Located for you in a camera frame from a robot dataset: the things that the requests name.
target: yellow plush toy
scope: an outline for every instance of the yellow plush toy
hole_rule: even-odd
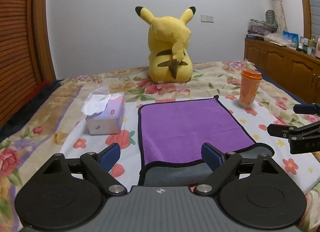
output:
[[[186,49],[191,31],[186,24],[196,8],[188,8],[180,19],[154,17],[146,8],[137,6],[137,14],[150,25],[148,34],[149,75],[155,83],[187,82],[192,75],[192,63]]]

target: pink bottle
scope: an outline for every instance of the pink bottle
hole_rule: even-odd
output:
[[[316,45],[316,57],[320,59],[320,36]]]

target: plastic cup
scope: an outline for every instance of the plastic cup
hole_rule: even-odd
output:
[[[242,107],[252,107],[261,80],[262,77],[259,71],[245,69],[241,72],[239,104]]]

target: gray gripper base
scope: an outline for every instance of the gray gripper base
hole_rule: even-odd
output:
[[[33,232],[24,228],[23,232]],[[254,232],[221,212],[214,199],[188,187],[132,187],[129,194],[110,198],[101,212],[72,232]],[[268,232],[301,232],[297,227]]]

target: plush toy's ear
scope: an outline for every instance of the plush toy's ear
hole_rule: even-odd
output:
[[[194,6],[189,7],[184,13],[181,15],[180,20],[184,22],[186,25],[190,20],[193,18],[194,14],[196,13],[196,8]]]
[[[136,12],[145,22],[151,25],[151,22],[154,16],[147,8],[144,8],[142,6],[137,6]]]

